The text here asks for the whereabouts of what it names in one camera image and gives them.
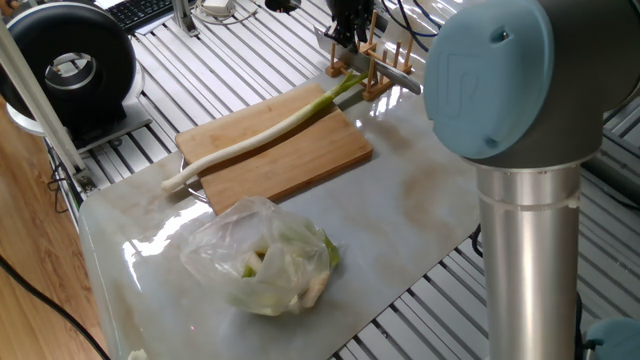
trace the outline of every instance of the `vegetable in plastic bag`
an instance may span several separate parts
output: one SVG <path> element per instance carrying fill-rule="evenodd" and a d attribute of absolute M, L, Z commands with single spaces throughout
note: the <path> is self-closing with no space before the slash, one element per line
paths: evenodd
<path fill-rule="evenodd" d="M 312 307 L 340 254 L 309 219 L 251 197 L 198 230 L 181 259 L 228 304 L 275 316 Z"/>

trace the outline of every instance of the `wooden cutting board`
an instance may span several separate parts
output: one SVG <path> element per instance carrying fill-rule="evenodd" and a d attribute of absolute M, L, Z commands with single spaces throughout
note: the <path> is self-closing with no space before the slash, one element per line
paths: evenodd
<path fill-rule="evenodd" d="M 188 163 L 255 136 L 324 94 L 311 84 L 176 136 Z M 371 158 L 373 147 L 331 105 L 280 138 L 198 174 L 216 214 L 245 196 L 277 201 Z"/>

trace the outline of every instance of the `knife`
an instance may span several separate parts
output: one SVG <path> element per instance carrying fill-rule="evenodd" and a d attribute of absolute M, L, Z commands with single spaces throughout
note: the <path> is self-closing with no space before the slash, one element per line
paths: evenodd
<path fill-rule="evenodd" d="M 326 51 L 331 54 L 331 47 L 333 41 L 328 37 L 324 36 L 324 31 L 314 26 L 314 31 L 316 34 L 316 39 L 318 40 L 318 45 L 320 49 Z M 371 64 L 371 58 L 365 56 L 361 53 L 352 53 L 349 50 L 343 48 L 342 46 L 336 44 L 336 59 L 340 60 L 343 64 L 348 67 L 354 68 L 360 73 L 369 72 L 369 65 Z M 422 93 L 422 86 L 411 78 L 411 76 L 403 73 L 402 71 L 390 66 L 388 64 L 383 63 L 382 61 L 375 60 L 376 71 L 389 79 L 392 83 L 396 85 L 400 85 L 401 87 L 411 91 L 416 95 L 420 95 Z"/>

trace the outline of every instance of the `logo on robot cap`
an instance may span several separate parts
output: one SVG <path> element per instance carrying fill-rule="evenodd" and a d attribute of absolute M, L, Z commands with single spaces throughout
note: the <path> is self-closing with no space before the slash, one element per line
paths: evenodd
<path fill-rule="evenodd" d="M 455 120 L 465 111 L 471 111 L 471 103 L 478 89 L 478 57 L 461 54 L 440 54 L 438 59 L 438 82 L 442 86 L 437 92 L 436 114 Z"/>

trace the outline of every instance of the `knife rack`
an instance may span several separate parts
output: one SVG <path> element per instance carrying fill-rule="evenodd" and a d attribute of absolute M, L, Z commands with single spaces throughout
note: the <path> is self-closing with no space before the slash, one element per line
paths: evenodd
<path fill-rule="evenodd" d="M 409 39 L 409 45 L 407 46 L 407 54 L 404 58 L 404 62 L 402 64 L 398 64 L 398 59 L 400 57 L 400 49 L 402 48 L 402 43 L 398 41 L 396 43 L 396 51 L 393 54 L 393 59 L 391 62 L 387 60 L 388 50 L 384 49 L 382 51 L 382 55 L 376 53 L 377 43 L 373 41 L 373 31 L 376 28 L 376 21 L 378 20 L 378 12 L 376 10 L 373 11 L 373 17 L 371 18 L 371 30 L 369 31 L 369 39 L 366 43 L 361 44 L 359 41 L 357 43 L 358 51 L 361 54 L 368 56 L 371 59 L 371 64 L 369 65 L 369 77 L 366 82 L 363 81 L 360 83 L 364 88 L 364 92 L 362 93 L 362 98 L 366 101 L 373 101 L 377 99 L 380 95 L 382 95 L 385 91 L 389 90 L 393 83 L 385 78 L 382 75 L 377 75 L 375 71 L 375 60 L 382 61 L 394 68 L 404 72 L 405 74 L 409 74 L 411 72 L 411 63 L 409 59 L 411 58 L 411 49 L 413 47 L 413 38 Z M 339 60 L 336 60 L 336 44 L 331 45 L 331 60 L 329 62 L 329 66 L 325 69 L 325 73 L 332 78 L 338 77 L 343 74 L 347 74 L 349 72 L 348 67 Z"/>

